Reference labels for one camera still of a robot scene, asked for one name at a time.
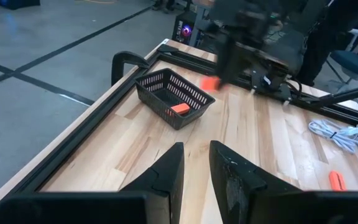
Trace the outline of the black table clamp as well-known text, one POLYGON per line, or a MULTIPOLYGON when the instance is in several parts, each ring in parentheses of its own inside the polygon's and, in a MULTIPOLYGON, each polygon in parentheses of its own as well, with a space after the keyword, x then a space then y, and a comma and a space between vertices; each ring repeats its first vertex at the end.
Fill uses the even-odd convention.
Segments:
POLYGON ((118 52, 112 58, 111 64, 111 86, 118 82, 124 75, 124 65, 131 64, 140 68, 149 68, 150 65, 145 58, 129 51, 118 52))

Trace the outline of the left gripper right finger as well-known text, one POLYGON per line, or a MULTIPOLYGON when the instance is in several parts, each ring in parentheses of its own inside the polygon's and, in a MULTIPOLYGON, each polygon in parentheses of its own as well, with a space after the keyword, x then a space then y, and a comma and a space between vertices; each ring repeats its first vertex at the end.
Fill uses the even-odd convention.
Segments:
POLYGON ((300 191, 216 140, 209 145, 209 166, 224 224, 249 224, 249 212, 256 194, 300 191))

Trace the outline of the black plastic mesh basket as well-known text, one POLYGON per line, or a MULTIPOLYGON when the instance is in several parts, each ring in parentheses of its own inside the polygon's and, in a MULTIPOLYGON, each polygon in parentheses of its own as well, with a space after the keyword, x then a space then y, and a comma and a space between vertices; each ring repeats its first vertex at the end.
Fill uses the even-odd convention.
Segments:
POLYGON ((179 130, 201 117, 215 99, 169 68, 135 79, 138 97, 172 128, 179 130), (179 115, 171 107, 180 103, 190 111, 179 115))

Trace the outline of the person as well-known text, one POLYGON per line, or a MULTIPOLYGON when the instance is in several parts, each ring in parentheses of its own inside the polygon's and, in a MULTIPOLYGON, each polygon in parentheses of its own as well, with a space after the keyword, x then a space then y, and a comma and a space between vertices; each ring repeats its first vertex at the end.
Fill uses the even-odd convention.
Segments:
POLYGON ((308 37, 303 64, 296 79, 313 86, 339 35, 349 32, 357 23, 358 0, 332 0, 323 20, 308 37))

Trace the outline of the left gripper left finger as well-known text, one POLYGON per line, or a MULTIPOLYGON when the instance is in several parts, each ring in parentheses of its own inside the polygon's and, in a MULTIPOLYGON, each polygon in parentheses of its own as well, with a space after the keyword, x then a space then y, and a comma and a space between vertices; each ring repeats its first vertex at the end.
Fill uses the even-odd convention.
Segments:
POLYGON ((124 224, 179 224, 184 183, 184 147, 176 142, 121 192, 131 196, 120 213, 124 224))

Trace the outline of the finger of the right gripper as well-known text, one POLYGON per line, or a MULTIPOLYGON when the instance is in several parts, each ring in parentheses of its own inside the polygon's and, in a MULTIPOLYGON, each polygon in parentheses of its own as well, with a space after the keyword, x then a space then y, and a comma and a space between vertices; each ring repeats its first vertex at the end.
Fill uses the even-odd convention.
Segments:
POLYGON ((217 39, 217 65, 215 74, 219 78, 218 86, 224 86, 238 75, 238 49, 236 41, 226 34, 219 34, 217 39))

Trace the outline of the black computer tower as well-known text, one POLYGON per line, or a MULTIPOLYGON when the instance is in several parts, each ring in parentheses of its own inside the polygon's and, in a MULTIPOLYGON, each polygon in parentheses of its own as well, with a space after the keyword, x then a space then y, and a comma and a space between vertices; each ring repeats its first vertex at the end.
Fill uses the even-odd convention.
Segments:
POLYGON ((195 20, 196 13, 193 11, 177 15, 173 26, 172 40, 189 45, 195 20))

